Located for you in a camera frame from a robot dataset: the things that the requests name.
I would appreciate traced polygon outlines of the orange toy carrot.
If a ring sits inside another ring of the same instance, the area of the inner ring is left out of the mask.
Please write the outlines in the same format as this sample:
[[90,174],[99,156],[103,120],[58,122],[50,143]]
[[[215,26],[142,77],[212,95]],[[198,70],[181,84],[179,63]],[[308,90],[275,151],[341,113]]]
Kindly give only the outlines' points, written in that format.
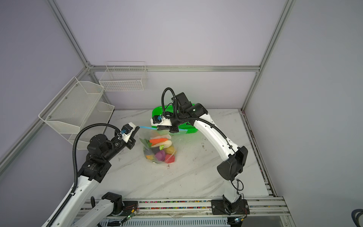
[[163,142],[166,142],[166,141],[168,141],[167,138],[151,139],[151,140],[147,141],[147,145],[149,145],[149,146],[155,146],[155,145],[157,145],[159,143],[163,143]]

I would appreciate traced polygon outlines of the red toy pepper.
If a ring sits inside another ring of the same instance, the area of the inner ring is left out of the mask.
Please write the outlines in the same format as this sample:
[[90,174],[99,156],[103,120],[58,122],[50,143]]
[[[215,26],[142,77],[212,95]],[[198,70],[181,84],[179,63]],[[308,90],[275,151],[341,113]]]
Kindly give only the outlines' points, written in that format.
[[164,162],[167,163],[167,164],[174,163],[175,162],[175,156],[171,155],[171,154],[166,154]]

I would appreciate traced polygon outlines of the clear zip top bag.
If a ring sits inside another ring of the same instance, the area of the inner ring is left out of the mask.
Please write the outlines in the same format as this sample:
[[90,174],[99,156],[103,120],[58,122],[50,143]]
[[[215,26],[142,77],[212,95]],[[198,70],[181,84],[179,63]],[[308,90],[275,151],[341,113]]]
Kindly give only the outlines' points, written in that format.
[[155,164],[171,164],[176,161],[179,143],[187,130],[180,129],[177,133],[168,130],[141,126],[138,131],[146,160]]

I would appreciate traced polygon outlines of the yellow toy potato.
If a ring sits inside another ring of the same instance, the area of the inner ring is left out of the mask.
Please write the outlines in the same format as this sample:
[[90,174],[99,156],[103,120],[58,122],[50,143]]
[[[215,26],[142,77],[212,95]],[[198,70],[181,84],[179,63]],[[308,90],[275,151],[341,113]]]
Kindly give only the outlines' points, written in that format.
[[176,148],[174,146],[170,146],[168,148],[164,148],[164,151],[166,154],[169,154],[169,155],[175,155],[176,154]]

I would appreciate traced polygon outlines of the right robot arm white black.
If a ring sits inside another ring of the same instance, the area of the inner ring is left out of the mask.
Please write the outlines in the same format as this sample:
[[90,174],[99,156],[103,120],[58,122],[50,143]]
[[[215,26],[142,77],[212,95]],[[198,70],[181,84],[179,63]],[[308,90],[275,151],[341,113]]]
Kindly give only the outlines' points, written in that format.
[[239,188],[243,183],[237,178],[246,164],[247,148],[233,143],[216,126],[207,109],[200,103],[192,104],[183,92],[176,95],[172,88],[166,88],[161,95],[161,107],[162,114],[152,117],[153,126],[159,131],[177,133],[180,125],[191,125],[209,140],[221,157],[222,162],[217,166],[217,171],[227,181],[227,187],[219,211],[232,215],[243,210],[247,214],[242,196],[244,188]]

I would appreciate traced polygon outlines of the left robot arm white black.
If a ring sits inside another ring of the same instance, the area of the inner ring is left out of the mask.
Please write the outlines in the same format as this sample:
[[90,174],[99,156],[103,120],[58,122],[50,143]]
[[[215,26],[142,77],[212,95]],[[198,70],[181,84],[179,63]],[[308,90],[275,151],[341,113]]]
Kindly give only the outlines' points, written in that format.
[[[89,159],[85,161],[81,168],[78,168],[78,141],[84,132],[98,126],[113,128],[114,137],[111,140],[104,134],[92,137],[88,145]],[[125,205],[122,196],[107,192],[91,211],[78,221],[75,221],[87,198],[100,185],[111,168],[110,161],[124,148],[132,149],[135,146],[135,135],[139,129],[140,127],[133,123],[128,123],[121,129],[111,124],[97,123],[85,127],[77,134],[72,148],[74,183],[43,226],[94,227],[109,215],[120,216],[123,214]]]

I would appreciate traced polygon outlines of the purple toy turnip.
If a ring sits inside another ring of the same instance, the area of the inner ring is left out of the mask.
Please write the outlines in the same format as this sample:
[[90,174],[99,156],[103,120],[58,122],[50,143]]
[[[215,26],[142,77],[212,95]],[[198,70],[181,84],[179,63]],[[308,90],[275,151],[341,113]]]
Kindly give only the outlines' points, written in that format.
[[155,154],[155,157],[158,161],[164,162],[166,158],[166,153],[164,150],[161,150]]

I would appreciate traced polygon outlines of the white toy radish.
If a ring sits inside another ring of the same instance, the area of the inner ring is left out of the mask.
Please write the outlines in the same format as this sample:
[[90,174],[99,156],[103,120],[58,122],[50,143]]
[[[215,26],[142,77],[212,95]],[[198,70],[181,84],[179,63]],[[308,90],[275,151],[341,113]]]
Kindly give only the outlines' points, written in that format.
[[160,150],[163,150],[164,148],[168,148],[170,146],[172,146],[172,141],[171,140],[168,140],[166,142],[163,142],[163,143],[159,143],[155,146],[151,146],[152,148],[159,148]]

